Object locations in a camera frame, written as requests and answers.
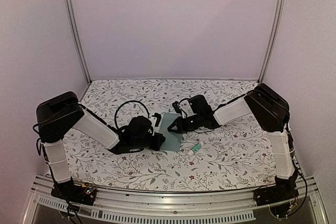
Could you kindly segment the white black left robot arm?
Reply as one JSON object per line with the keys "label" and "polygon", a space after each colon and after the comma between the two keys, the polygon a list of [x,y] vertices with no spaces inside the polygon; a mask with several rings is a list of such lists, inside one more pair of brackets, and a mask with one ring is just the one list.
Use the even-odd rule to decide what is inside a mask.
{"label": "white black left robot arm", "polygon": [[86,135],[115,155],[144,149],[159,151],[165,142],[164,135],[155,130],[161,121],[160,114],[136,116],[126,126],[111,126],[81,104],[72,91],[38,105],[36,118],[33,130],[39,136],[38,150],[44,154],[54,180],[59,183],[58,192],[67,200],[73,200],[78,195],[77,186],[70,182],[63,144],[69,131],[76,130]]}

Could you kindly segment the teal envelope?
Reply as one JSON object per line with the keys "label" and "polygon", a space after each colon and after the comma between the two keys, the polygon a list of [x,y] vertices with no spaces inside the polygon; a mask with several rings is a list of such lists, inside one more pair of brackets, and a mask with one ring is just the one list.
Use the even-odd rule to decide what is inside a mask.
{"label": "teal envelope", "polygon": [[161,145],[161,151],[179,152],[182,143],[182,134],[169,132],[168,127],[177,119],[180,115],[175,113],[163,113],[160,123],[159,133],[165,137],[165,141]]}

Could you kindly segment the green white glue stick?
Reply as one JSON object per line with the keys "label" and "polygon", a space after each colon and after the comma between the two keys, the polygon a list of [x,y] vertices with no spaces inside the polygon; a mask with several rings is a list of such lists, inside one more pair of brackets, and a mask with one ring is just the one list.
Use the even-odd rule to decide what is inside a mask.
{"label": "green white glue stick", "polygon": [[194,147],[192,147],[186,154],[187,156],[194,155],[202,146],[204,145],[203,142],[197,143]]}

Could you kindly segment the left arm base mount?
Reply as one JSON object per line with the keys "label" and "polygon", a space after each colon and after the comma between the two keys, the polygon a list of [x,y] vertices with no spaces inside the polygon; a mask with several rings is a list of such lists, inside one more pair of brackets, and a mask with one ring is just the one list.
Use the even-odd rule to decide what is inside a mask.
{"label": "left arm base mount", "polygon": [[72,179],[64,183],[54,182],[54,187],[51,191],[51,196],[53,197],[88,206],[93,206],[96,194],[97,188],[93,184],[75,185]]}

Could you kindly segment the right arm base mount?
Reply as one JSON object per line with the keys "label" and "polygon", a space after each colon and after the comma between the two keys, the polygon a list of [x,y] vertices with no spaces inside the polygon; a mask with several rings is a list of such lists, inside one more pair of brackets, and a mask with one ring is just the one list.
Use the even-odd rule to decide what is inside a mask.
{"label": "right arm base mount", "polygon": [[253,191],[257,206],[264,206],[289,200],[299,196],[296,183],[291,180],[278,179],[273,186],[261,186]]}

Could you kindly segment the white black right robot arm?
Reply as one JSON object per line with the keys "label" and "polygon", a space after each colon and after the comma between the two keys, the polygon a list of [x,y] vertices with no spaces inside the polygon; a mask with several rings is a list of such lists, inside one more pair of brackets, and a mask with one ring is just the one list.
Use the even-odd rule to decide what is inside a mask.
{"label": "white black right robot arm", "polygon": [[276,163],[276,186],[271,190],[271,196],[276,201],[284,200],[291,194],[292,186],[298,172],[293,163],[295,148],[290,132],[290,111],[288,102],[264,83],[236,97],[215,110],[203,95],[187,98],[193,115],[181,109],[179,102],[173,103],[174,110],[180,114],[167,128],[172,133],[186,133],[200,127],[209,130],[217,129],[231,121],[246,115],[253,115],[259,126],[271,141]]}

